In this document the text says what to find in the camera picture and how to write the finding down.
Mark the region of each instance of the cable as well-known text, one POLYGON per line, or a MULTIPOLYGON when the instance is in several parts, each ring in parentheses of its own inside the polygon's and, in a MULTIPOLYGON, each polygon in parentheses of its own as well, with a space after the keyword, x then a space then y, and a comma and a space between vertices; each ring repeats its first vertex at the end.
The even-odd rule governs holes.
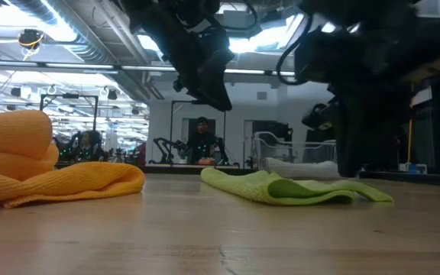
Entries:
POLYGON ((32 46, 32 48, 30 50, 28 50, 27 48, 21 48, 21 53, 24 55, 23 61, 25 61, 28 57, 31 57, 37 53, 40 52, 40 48, 38 47, 37 49, 33 50, 34 46, 32 46))
POLYGON ((107 22, 105 21, 102 24, 98 24, 95 19, 95 12, 96 12, 96 7, 93 7, 91 12, 92 23, 94 23, 97 28, 103 28, 107 22))
POLYGON ((22 43, 20 42, 20 36, 21 34, 18 35, 18 43, 23 47, 34 47, 36 44, 40 43, 44 39, 44 34, 42 34, 38 39, 36 39, 36 41, 30 43, 22 43))
POLYGON ((288 85, 288 86, 296 86, 296 85, 300 85, 300 84, 303 83, 302 81, 299 81, 299 80, 295 80, 295 81, 286 80, 283 76, 281 76, 281 67, 283 66, 284 60, 290 55, 290 53, 293 50, 295 50, 295 48, 297 48, 302 43, 303 39, 309 33, 310 28, 312 27, 313 16, 312 15, 306 15, 305 18, 303 20, 308 20, 308 21, 306 22, 306 26, 305 26, 305 29, 303 29, 302 34, 298 37, 298 39, 295 40, 295 42, 293 42, 283 52, 283 54, 281 55, 280 59, 278 60, 277 65, 276 65, 276 73, 278 75, 278 79, 280 80, 280 82, 282 84, 285 84, 285 85, 288 85))

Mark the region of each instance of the cloth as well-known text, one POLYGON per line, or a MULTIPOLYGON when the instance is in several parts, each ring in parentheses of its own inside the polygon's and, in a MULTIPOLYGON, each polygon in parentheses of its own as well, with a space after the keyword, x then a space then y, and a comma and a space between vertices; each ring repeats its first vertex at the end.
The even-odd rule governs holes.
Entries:
POLYGON ((272 205, 313 205, 336 197, 352 200, 357 194, 373 202, 393 202, 393 198, 384 192, 349 180, 333 184, 315 180, 295 181, 266 171, 246 176, 229 176, 213 168, 205 168, 201 177, 203 182, 217 189, 272 205))
POLYGON ((43 112, 0 114, 0 203, 13 208, 33 201, 98 199, 139 193, 144 174, 134 166, 79 163, 53 167, 59 151, 43 112))
POLYGON ((271 157, 266 157, 263 169, 267 172, 289 178, 310 178, 310 179, 339 179, 337 164, 332 161, 321 163, 287 163, 271 157))

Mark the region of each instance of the white wall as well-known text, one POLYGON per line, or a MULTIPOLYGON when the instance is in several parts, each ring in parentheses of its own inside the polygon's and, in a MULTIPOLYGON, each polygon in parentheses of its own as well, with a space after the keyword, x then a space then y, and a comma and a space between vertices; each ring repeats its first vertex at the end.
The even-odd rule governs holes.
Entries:
MULTIPOLYGON (((244 156, 244 122, 268 120, 285 122, 293 128, 293 142, 301 144, 306 139, 308 128, 301 123, 302 116, 318 102, 326 102, 332 94, 326 92, 326 85, 307 83, 304 86, 271 89, 268 84, 227 85, 233 110, 227 112, 225 145, 234 159, 242 165, 244 156), (257 92, 268 92, 267 100, 257 100, 257 92)), ((175 104, 173 119, 173 141, 180 140, 184 118, 215 119, 217 135, 223 135, 223 113, 206 105, 175 104)), ((170 136, 170 101, 150 104, 149 138, 146 160, 159 161, 161 154, 153 143, 154 138, 170 136)))

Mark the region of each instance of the table surface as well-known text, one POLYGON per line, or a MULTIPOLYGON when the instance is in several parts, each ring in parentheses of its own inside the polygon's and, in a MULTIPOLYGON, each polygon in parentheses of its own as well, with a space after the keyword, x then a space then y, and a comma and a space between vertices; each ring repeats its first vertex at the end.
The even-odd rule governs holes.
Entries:
POLYGON ((440 187, 366 183, 396 203, 276 207, 156 174, 133 196, 0 208, 0 275, 440 275, 440 187))

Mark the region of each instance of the green towel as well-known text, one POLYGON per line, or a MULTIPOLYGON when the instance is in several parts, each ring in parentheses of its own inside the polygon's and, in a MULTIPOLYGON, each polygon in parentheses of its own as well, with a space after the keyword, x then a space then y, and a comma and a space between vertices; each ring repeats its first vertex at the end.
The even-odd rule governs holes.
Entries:
POLYGON ((213 168, 203 169, 201 176, 203 182, 210 186, 272 205, 313 205, 336 197, 352 200, 357 193, 373 202, 393 202, 391 196, 350 180, 339 180, 332 184, 316 180, 288 180, 266 171, 230 176, 213 168))

